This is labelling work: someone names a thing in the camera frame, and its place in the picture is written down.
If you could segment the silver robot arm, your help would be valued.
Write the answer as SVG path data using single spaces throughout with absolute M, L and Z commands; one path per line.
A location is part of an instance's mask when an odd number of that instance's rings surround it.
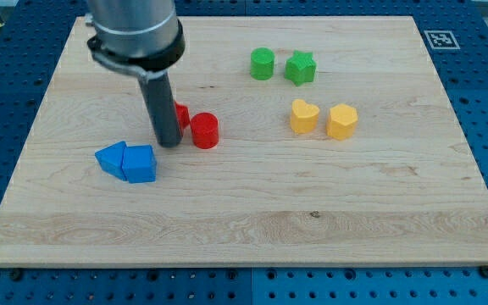
M 92 58 L 107 69 L 144 78 L 166 71 L 186 43 L 174 0 L 87 0 L 96 35 Z

